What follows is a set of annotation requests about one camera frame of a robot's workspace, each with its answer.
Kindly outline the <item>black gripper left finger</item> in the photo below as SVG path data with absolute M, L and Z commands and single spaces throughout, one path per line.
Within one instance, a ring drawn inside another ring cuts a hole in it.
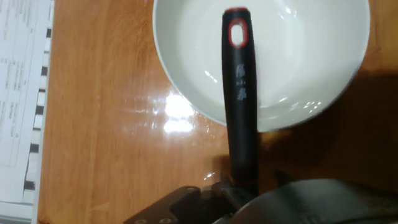
M 201 210 L 201 190 L 181 187 L 124 221 L 124 224 L 200 224 L 205 223 Z

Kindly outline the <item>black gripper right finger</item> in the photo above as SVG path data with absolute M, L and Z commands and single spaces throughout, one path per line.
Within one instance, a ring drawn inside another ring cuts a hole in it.
M 229 182 L 217 182 L 211 186 L 211 190 L 234 209 L 241 209 L 254 198 L 247 189 L 233 186 Z

